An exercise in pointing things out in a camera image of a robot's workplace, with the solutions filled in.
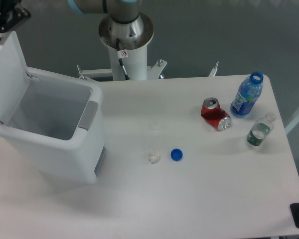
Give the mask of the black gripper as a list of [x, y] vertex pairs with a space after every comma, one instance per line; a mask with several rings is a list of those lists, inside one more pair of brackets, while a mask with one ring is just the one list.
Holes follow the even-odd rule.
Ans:
[[3, 34], [17, 29], [30, 18], [30, 11], [20, 0], [0, 0], [0, 40]]

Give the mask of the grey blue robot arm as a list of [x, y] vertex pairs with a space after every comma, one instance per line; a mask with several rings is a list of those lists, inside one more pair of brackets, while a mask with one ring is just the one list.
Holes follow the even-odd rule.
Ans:
[[[147, 45], [153, 37], [153, 23], [140, 11], [140, 0], [69, 0], [70, 8], [80, 14], [106, 13], [99, 25], [104, 44], [114, 49], [134, 50]], [[0, 40], [31, 18], [20, 0], [0, 0]]]

